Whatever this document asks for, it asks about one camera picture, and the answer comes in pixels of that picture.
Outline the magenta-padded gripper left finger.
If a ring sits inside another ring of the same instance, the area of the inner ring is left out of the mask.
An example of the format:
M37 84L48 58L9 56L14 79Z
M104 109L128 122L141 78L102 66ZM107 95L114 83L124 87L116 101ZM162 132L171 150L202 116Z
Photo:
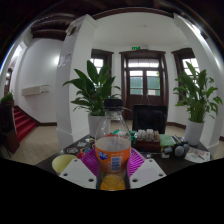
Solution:
M72 159L60 177L81 187L95 189L98 171L97 157L92 149L81 159Z

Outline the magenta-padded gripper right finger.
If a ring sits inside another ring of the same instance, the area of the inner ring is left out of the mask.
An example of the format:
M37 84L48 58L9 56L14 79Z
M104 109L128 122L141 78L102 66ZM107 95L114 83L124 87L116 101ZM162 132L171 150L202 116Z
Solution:
M146 159L137 150L131 149L127 163L127 176L131 189L140 188L166 176L157 162Z

